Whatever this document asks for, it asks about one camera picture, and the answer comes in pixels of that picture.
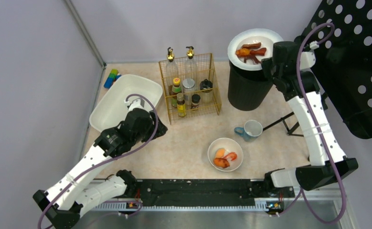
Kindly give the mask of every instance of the mug handle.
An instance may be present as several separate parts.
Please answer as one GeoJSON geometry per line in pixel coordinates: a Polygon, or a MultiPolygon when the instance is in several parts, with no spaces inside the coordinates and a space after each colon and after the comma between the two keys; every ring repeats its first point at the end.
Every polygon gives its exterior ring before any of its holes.
{"type": "Polygon", "coordinates": [[[237,133],[239,136],[244,135],[244,128],[243,127],[235,127],[234,129],[235,133],[237,133]]]}

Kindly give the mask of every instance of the white plate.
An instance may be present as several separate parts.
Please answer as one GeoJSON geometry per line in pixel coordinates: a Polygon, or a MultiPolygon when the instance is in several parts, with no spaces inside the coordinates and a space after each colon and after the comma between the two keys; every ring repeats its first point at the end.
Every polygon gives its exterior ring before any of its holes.
{"type": "MultiPolygon", "coordinates": [[[[93,110],[89,119],[90,125],[99,132],[117,126],[127,116],[128,108],[124,100],[129,94],[143,95],[156,107],[163,89],[158,83],[147,78],[132,74],[122,75],[93,110]]],[[[145,102],[145,109],[151,111],[152,107],[145,102]]]]}
{"type": "Polygon", "coordinates": [[[261,48],[267,48],[266,54],[264,56],[257,56],[259,60],[264,58],[270,58],[273,54],[273,44],[275,42],[282,42],[283,38],[281,36],[268,29],[251,29],[246,30],[237,36],[235,36],[228,45],[228,59],[236,67],[247,70],[247,71],[258,71],[262,69],[261,64],[254,64],[252,60],[247,60],[244,63],[243,58],[238,58],[235,54],[236,50],[240,49],[244,44],[253,44],[261,42],[261,48]]]}
{"type": "Polygon", "coordinates": [[[244,153],[242,152],[241,146],[234,140],[222,137],[218,138],[217,140],[213,141],[211,143],[210,147],[208,147],[208,160],[210,161],[211,165],[214,166],[216,169],[223,171],[223,172],[231,172],[235,169],[239,168],[241,166],[242,161],[244,160],[244,153]],[[227,168],[221,168],[216,165],[214,165],[214,158],[215,154],[217,153],[217,150],[224,148],[225,154],[227,155],[230,152],[235,152],[238,156],[235,161],[229,162],[229,167],[227,168]]]}

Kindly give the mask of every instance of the silver lid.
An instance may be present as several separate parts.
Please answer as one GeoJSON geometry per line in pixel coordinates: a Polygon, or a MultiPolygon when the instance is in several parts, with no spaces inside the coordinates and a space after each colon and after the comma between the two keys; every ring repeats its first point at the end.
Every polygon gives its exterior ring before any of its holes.
{"type": "Polygon", "coordinates": [[[193,88],[195,85],[196,85],[196,82],[194,81],[194,79],[188,78],[188,79],[183,80],[183,87],[186,89],[193,88]]]}

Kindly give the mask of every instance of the black stand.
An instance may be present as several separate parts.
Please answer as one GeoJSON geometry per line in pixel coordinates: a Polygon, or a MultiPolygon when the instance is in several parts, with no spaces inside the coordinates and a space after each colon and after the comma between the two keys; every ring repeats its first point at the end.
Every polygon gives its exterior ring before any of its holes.
{"type": "Polygon", "coordinates": [[[263,131],[265,131],[265,130],[271,128],[272,126],[274,126],[274,125],[276,125],[276,124],[278,124],[278,123],[280,123],[280,122],[283,122],[284,126],[286,127],[287,135],[288,135],[288,136],[298,136],[298,137],[303,137],[304,135],[297,135],[297,134],[294,134],[294,131],[297,130],[297,128],[299,127],[299,123],[298,123],[298,122],[296,122],[296,123],[294,124],[294,126],[293,126],[291,129],[288,127],[287,123],[285,122],[285,120],[288,119],[289,117],[293,116],[293,114],[294,114],[294,112],[291,112],[291,113],[287,114],[286,116],[280,118],[279,120],[275,121],[274,123],[272,123],[272,124],[266,126],[265,128],[263,128],[263,131]]]}

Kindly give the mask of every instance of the blue and white mug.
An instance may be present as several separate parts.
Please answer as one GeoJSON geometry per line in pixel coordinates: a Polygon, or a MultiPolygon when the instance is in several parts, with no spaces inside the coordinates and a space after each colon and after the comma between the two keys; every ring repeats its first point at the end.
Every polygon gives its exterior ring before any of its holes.
{"type": "Polygon", "coordinates": [[[256,120],[249,120],[243,127],[235,127],[235,133],[241,136],[246,142],[253,142],[263,132],[263,127],[256,120]]]}

